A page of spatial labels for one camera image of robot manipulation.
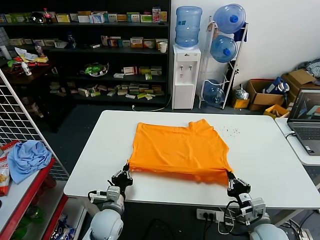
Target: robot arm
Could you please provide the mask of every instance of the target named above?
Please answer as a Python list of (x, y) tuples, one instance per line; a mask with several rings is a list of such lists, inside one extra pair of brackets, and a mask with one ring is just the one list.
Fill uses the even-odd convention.
[(124, 223), (121, 215), (125, 211), (126, 187), (133, 184), (127, 163), (108, 181), (110, 186), (106, 191), (91, 191), (88, 194), (93, 204), (100, 204), (100, 212), (94, 215), (90, 227), (83, 240), (117, 240)]

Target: white shelf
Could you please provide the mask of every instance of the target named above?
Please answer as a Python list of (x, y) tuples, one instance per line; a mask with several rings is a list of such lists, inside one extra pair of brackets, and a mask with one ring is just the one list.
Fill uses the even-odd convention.
[(77, 240), (80, 234), (82, 224), (84, 223), (87, 211), (81, 205), (78, 199), (69, 198), (62, 213), (68, 215), (66, 223), (76, 229), (73, 240)]
[(12, 179), (10, 180), (8, 195), (0, 197), (0, 200), (2, 202), (2, 207), (0, 208), (0, 233), (7, 225), (7, 221), (15, 212), (18, 204), (26, 194), (29, 187), (32, 185), (38, 173), (39, 171), (35, 172), (19, 184), (15, 184)]
[(44, 235), (47, 226), (49, 225), (52, 216), (64, 194), (66, 181), (56, 181), (56, 186), (52, 189), (47, 189), (39, 198), (37, 204), (45, 212), (45, 219), (42, 224), (32, 223), (27, 226), (27, 232), (23, 240), (40, 240)]

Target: white wall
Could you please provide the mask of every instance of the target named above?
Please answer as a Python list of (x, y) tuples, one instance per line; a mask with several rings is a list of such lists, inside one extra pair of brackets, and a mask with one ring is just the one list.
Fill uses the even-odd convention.
[[(198, 44), (202, 51), (209, 16), (230, 3), (243, 6), (249, 23), (234, 86), (252, 78), (273, 79), (303, 61), (320, 57), (320, 0), (172, 0), (171, 44), (175, 43), (178, 7), (202, 8)], [(213, 63), (210, 71), (219, 80), (224, 65)]]

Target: paper cup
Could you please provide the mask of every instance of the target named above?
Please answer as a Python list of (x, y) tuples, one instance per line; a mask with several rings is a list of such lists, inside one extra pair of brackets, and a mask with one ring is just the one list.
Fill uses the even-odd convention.
[(168, 43), (167, 42), (160, 42), (160, 52), (164, 54), (167, 51)]

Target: white table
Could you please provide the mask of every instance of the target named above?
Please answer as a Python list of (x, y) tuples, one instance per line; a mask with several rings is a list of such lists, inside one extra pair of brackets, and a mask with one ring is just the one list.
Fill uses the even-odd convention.
[[(251, 196), (270, 209), (318, 209), (320, 194), (275, 121), (263, 115), (168, 112), (102, 112), (64, 188), (82, 201), (89, 213), (88, 192), (105, 190), (107, 180), (130, 158), (139, 122), (188, 126), (206, 119), (229, 146), (228, 162), (236, 177), (251, 184)], [(126, 201), (225, 207), (226, 186), (134, 172)]]
[[(276, 118), (275, 122), (280, 128), (283, 135), (291, 132), (291, 128), (287, 124), (288, 118)], [(303, 165), (306, 166), (320, 166), (320, 156), (310, 156), (304, 147), (299, 142), (296, 136), (288, 136), (287, 141), (289, 142), (290, 146), (292, 147), (293, 151), (301, 161)]]

